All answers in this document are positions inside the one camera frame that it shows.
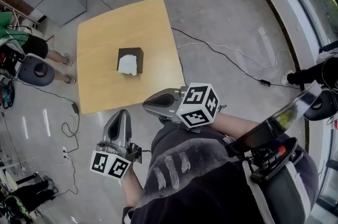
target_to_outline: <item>wooden table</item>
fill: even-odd
[[[137,47],[144,53],[143,73],[118,73],[118,49]],[[141,103],[184,85],[163,0],[133,3],[81,23],[77,66],[84,114]]]

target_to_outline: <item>green shirt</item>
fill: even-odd
[[[26,43],[29,34],[7,28],[7,26],[11,23],[12,16],[13,14],[10,12],[0,12],[0,39],[10,38],[10,36],[4,36],[10,34],[18,41],[19,45],[22,46]]]

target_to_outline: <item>black tissue box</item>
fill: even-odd
[[[136,56],[136,65],[137,65],[137,73],[142,73],[143,71],[143,51],[141,48],[127,48],[127,49],[119,49],[118,50],[118,59],[117,59],[117,71],[118,65],[120,63],[120,59],[125,55],[134,55]]]

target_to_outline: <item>black shorts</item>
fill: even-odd
[[[25,54],[33,53],[42,59],[45,59],[48,53],[48,45],[42,38],[29,35],[26,43],[22,45]]]

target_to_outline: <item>concrete floor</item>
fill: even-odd
[[[132,3],[131,0],[104,0],[110,7],[118,8]],[[225,44],[241,50],[255,58],[264,66],[275,62],[280,49],[287,49],[285,38],[265,0],[164,0],[172,27],[214,44]],[[76,60],[77,26],[109,8],[100,0],[88,0],[88,10],[63,27],[46,20],[41,28],[45,30],[45,39],[50,35],[50,48],[70,54]],[[177,47],[192,40],[173,32]],[[282,75],[293,69],[288,52],[282,51],[277,65],[262,68],[252,60],[237,52],[223,47],[214,47],[225,52],[234,62],[257,79],[266,79],[280,83]],[[228,107],[224,113],[246,119],[263,121],[285,105],[297,90],[283,87],[264,87],[257,81],[245,76],[224,56],[211,52],[205,45],[187,45],[178,50],[184,66],[186,82],[212,83],[222,104]],[[76,74],[76,64],[67,67],[55,65],[62,72]],[[71,104],[16,84],[16,101],[13,108],[6,110],[7,124],[15,147],[22,161],[26,161],[27,172],[38,171],[53,178],[60,191],[74,190],[71,165],[64,165],[62,146],[67,143],[70,150],[75,147],[73,139],[66,139],[61,132],[63,122],[73,124]],[[53,82],[44,88],[47,91],[79,101],[77,86],[68,86]],[[51,136],[46,130],[43,109],[46,109]],[[157,118],[143,111],[141,105],[127,107],[132,117],[133,142],[143,149],[149,149],[151,141],[161,124]],[[53,223],[120,223],[124,198],[119,183],[89,171],[91,152],[100,141],[106,121],[116,110],[96,114],[80,115],[78,132],[79,149],[70,153],[76,167],[76,181],[79,194],[67,193],[41,207],[42,212]],[[27,133],[23,120],[26,121]],[[15,157],[13,147],[3,122],[0,123],[0,142],[8,154]],[[296,122],[288,131],[296,136],[304,146],[304,121]],[[143,164],[135,164],[134,169],[144,184],[150,154],[144,154]]]

